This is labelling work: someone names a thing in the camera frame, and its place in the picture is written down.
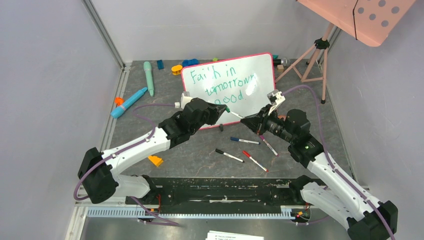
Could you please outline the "green whiteboard marker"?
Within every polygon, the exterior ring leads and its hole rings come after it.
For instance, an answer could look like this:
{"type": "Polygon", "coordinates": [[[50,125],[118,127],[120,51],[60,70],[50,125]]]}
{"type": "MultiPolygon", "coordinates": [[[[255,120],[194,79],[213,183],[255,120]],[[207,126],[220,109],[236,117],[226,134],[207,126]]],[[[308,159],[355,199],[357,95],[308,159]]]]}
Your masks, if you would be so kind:
{"type": "Polygon", "coordinates": [[[233,112],[233,111],[231,111],[231,110],[230,110],[230,112],[228,112],[228,113],[230,113],[230,114],[232,114],[232,115],[234,115],[234,116],[238,117],[239,119],[243,119],[243,118],[244,118],[244,117],[243,117],[243,116],[241,116],[240,114],[235,113],[235,112],[233,112]]]}

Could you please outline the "pink framed whiteboard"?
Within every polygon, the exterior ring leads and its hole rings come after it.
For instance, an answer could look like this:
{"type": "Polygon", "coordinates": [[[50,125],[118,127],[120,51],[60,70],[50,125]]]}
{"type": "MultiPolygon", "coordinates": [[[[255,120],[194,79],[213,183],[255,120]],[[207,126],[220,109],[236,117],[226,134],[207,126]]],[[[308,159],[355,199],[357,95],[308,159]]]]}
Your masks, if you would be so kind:
{"type": "Polygon", "coordinates": [[[269,104],[267,95],[275,90],[273,56],[258,53],[232,59],[187,66],[181,71],[183,88],[192,98],[227,105],[214,127],[235,124],[239,114],[256,114],[269,104]]]}

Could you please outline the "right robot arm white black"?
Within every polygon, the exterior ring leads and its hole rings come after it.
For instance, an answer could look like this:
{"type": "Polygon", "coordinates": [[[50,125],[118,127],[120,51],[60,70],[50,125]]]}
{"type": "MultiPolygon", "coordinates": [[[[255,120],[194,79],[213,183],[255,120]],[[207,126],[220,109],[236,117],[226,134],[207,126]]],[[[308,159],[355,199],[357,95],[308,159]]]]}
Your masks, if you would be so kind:
{"type": "Polygon", "coordinates": [[[269,132],[289,143],[291,157],[316,175],[328,187],[321,188],[303,175],[289,189],[295,204],[306,202],[321,209],[339,222],[352,240],[393,240],[397,231],[398,208],[382,202],[354,181],[310,134],[307,114],[291,109],[285,119],[266,105],[258,113],[241,119],[241,123],[257,135],[269,132]]]}

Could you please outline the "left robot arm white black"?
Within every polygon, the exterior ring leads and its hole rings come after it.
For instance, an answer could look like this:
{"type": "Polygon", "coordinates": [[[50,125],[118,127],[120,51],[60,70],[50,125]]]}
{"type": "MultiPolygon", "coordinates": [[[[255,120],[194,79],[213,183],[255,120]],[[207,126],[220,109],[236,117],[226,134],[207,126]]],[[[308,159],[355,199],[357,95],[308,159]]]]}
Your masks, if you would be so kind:
{"type": "Polygon", "coordinates": [[[85,198],[92,204],[103,203],[113,196],[136,197],[145,204],[153,203],[157,190],[146,177],[122,173],[149,156],[188,141],[202,126],[215,125],[227,109],[225,104],[191,98],[182,110],[164,119],[145,135],[103,152],[96,147],[87,150],[77,173],[79,182],[74,190],[74,199],[84,200],[78,196],[83,186],[85,198]]]}

